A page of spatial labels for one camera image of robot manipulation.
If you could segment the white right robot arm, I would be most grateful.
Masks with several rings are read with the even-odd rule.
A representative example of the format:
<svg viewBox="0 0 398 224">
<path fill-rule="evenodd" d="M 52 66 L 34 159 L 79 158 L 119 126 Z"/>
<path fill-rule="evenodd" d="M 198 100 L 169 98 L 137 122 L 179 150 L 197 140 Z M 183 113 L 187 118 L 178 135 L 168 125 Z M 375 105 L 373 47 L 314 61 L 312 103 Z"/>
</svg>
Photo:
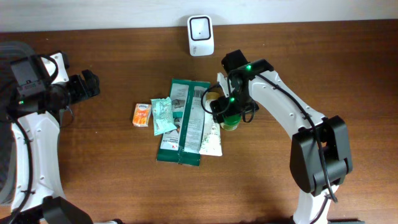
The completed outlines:
<svg viewBox="0 0 398 224">
<path fill-rule="evenodd" d="M 290 173 L 300 189 L 291 223 L 328 223 L 336 191 L 353 170 L 348 128 L 339 116 L 327 118 L 301 100 L 266 60 L 224 58 L 218 76 L 224 95 L 211 103 L 219 124 L 233 116 L 251 120 L 263 106 L 291 140 Z"/>
</svg>

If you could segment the green lid jar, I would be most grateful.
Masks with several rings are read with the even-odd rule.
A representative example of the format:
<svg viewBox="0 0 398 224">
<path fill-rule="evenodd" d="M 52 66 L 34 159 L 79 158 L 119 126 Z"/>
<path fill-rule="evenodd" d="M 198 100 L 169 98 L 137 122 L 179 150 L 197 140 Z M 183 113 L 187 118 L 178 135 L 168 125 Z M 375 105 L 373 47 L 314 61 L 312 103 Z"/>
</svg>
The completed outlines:
<svg viewBox="0 0 398 224">
<path fill-rule="evenodd" d="M 223 122 L 220 124 L 221 128 L 226 131 L 234 131 L 238 128 L 239 123 L 241 122 L 241 115 L 236 114 L 233 116 L 222 116 Z"/>
</svg>

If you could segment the orange tissue pack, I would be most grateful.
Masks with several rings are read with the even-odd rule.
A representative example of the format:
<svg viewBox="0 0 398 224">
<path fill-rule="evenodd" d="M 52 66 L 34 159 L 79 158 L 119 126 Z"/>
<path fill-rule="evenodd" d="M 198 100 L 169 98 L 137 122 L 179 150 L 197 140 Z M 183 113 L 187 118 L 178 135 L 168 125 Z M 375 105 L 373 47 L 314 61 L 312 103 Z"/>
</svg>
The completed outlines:
<svg viewBox="0 0 398 224">
<path fill-rule="evenodd" d="M 137 103 L 134 108 L 132 124 L 136 127 L 148 127 L 150 115 L 152 113 L 152 105 Z"/>
</svg>

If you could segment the mint green small packet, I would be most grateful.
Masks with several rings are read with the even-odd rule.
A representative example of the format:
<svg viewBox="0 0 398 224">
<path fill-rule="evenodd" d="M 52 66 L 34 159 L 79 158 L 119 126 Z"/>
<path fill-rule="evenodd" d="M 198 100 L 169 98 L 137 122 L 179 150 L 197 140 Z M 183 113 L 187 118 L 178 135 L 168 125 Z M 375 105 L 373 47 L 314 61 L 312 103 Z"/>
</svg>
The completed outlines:
<svg viewBox="0 0 398 224">
<path fill-rule="evenodd" d="M 169 97 L 163 99 L 151 99 L 152 115 L 154 122 L 154 135 L 158 136 L 175 130 L 172 112 L 172 100 Z"/>
</svg>

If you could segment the green white package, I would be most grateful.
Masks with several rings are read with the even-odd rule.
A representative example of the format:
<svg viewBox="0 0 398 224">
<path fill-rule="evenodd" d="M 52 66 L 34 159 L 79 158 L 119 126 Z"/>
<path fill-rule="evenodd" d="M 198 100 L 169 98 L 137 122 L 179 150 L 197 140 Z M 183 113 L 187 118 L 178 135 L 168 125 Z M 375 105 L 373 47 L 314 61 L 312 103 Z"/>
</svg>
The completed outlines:
<svg viewBox="0 0 398 224">
<path fill-rule="evenodd" d="M 209 82 L 173 79 L 170 89 L 176 129 L 162 135 L 157 160 L 199 166 L 205 111 L 201 106 Z"/>
</svg>

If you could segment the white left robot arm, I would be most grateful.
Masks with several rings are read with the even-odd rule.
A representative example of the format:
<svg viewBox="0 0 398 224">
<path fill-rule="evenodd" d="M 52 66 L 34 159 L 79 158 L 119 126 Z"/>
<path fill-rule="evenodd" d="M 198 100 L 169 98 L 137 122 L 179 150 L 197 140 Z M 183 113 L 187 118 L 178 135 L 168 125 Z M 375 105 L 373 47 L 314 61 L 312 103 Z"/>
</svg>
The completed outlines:
<svg viewBox="0 0 398 224">
<path fill-rule="evenodd" d="M 62 51 L 40 55 L 8 50 L 7 59 L 17 82 L 6 106 L 15 144 L 9 163 L 14 195 L 2 200 L 10 204 L 11 214 L 1 223 L 92 223 L 65 198 L 58 144 L 63 112 L 98 95 L 99 78 L 90 70 L 68 76 Z"/>
</svg>

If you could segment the white tube with tan cap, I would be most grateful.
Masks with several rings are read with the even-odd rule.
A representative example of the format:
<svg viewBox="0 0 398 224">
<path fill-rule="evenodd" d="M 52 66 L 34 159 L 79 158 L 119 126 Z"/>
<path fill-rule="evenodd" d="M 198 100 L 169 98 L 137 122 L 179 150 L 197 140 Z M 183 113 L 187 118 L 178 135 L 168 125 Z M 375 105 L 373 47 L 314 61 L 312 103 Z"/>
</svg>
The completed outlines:
<svg viewBox="0 0 398 224">
<path fill-rule="evenodd" d="M 222 156 L 220 125 L 213 116 L 205 113 L 199 153 L 205 156 Z"/>
</svg>

